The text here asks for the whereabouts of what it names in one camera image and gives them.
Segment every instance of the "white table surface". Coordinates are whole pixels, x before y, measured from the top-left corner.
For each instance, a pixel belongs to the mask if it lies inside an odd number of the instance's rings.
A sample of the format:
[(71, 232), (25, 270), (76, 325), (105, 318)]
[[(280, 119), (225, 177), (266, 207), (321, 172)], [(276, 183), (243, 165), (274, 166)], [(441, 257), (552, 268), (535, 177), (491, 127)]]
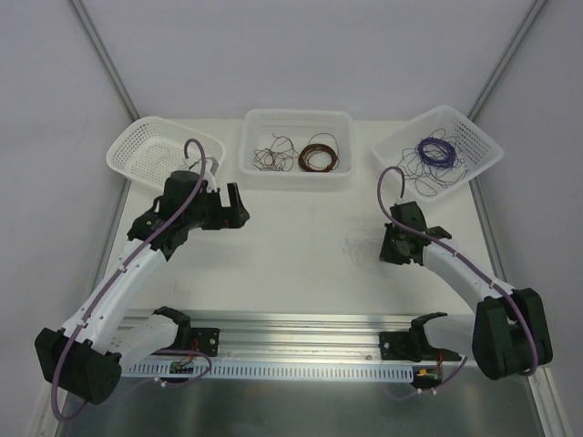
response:
[[(221, 140), (227, 156), (219, 183), (238, 181), (242, 120), (175, 121)], [(284, 192), (240, 186), (251, 214), (245, 227), (191, 231), (170, 263), (149, 278), (133, 309), (167, 305), (177, 310), (342, 315), (470, 312), (427, 269), (378, 261), (386, 219), (376, 202), (380, 171), (370, 148), (402, 124), (354, 122), (356, 169), (345, 191)], [(391, 178), (386, 180), (384, 198), (389, 206), (396, 200), (398, 186)], [(157, 195), (150, 188), (131, 185), (110, 262), (127, 240), (133, 220)], [(428, 226), (444, 227), (466, 255), (491, 271), (469, 185), (438, 205), (421, 207)]]

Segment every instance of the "gray floor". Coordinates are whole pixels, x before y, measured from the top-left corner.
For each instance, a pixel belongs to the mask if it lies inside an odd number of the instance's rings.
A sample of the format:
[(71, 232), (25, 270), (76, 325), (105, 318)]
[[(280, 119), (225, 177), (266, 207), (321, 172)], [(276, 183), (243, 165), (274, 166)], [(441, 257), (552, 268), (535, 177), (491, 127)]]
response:
[[(139, 382), (124, 379), (113, 395)], [(436, 396), (393, 401), (411, 387), (368, 382), (203, 380), (183, 389), (146, 384), (125, 400), (90, 407), (61, 427), (84, 436), (512, 436), (543, 432), (527, 381), (490, 381), (466, 369)], [(78, 406), (69, 400), (66, 410)]]

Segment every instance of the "white wall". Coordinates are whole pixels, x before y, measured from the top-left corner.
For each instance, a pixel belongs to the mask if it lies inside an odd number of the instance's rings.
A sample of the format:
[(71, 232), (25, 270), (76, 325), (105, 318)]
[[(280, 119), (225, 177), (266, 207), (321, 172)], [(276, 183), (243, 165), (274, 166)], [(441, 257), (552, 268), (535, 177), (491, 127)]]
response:
[(0, 4), (0, 431), (24, 435), (44, 380), (34, 341), (84, 293), (129, 120), (65, 0)]
[(478, 124), (505, 149), (484, 175), (507, 274), (543, 297), (551, 369), (583, 435), (583, 2), (554, 0)]
[(143, 116), (469, 112), (532, 0), (86, 0)]

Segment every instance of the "tangled wire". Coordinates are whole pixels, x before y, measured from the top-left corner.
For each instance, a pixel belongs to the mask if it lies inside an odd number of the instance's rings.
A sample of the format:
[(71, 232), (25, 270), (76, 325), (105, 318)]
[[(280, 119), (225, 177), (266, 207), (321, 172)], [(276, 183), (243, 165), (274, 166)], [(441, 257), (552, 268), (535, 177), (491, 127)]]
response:
[(290, 171), (299, 154), (288, 137), (272, 135), (275, 139), (270, 147), (255, 150), (253, 166), (261, 171)]
[[(301, 153), (295, 149), (293, 141), (289, 137), (276, 136), (271, 143), (271, 146), (266, 148), (258, 148), (254, 151), (255, 157), (253, 158), (253, 166), (261, 171), (290, 171), (292, 170), (295, 160), (298, 161), (298, 167), (305, 172), (310, 173), (328, 173), (338, 168), (340, 159), (338, 158), (338, 141), (336, 137), (327, 132), (322, 132), (314, 135), (308, 141), (308, 145), (302, 150)], [(312, 143), (313, 139), (321, 136), (327, 135), (332, 137), (336, 150), (332, 147), (321, 144)], [(327, 156), (327, 163), (314, 164), (314, 162), (322, 161), (317, 158), (318, 156)]]
[(415, 147), (403, 150), (397, 164), (406, 180), (414, 182), (417, 192), (427, 198), (451, 187), (467, 174), (465, 160), (460, 158), (457, 137), (446, 137), (445, 129), (435, 130)]

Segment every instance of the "white plastic tray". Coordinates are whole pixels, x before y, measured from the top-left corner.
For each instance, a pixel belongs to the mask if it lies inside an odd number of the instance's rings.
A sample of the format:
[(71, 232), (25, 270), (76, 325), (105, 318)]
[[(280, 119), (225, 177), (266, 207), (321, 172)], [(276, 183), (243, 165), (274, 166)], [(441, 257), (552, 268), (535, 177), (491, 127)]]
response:
[[(294, 162), (290, 171), (265, 171), (255, 167), (255, 151), (273, 144), (274, 136), (288, 137), (298, 153), (312, 143), (337, 148), (339, 164), (329, 173), (303, 172)], [(354, 172), (353, 120), (338, 111), (303, 111), (284, 109), (254, 109), (247, 113), (240, 140), (239, 168), (242, 185), (258, 189), (288, 189), (300, 191), (335, 190), (345, 188)]]
[[(132, 123), (109, 148), (106, 161), (126, 178), (162, 191), (170, 173), (188, 168), (184, 143), (189, 138), (196, 138), (207, 158), (217, 159), (220, 168), (225, 147), (218, 139), (160, 117), (144, 117)], [(189, 155), (198, 159), (198, 148), (190, 147)]]
[[(403, 160), (404, 150), (412, 149), (435, 131), (443, 129), (445, 137), (456, 138), (456, 148), (461, 167), (452, 170), (447, 179), (455, 181), (447, 187), (422, 177), (422, 184), (414, 181), (405, 184), (406, 190), (416, 200), (435, 202), (454, 192), (466, 182), (492, 167), (504, 156), (504, 150), (486, 132), (452, 107), (441, 105), (414, 118), (391, 136), (373, 144), (373, 154), (381, 168), (397, 166)], [(394, 178), (400, 176), (392, 173)]]

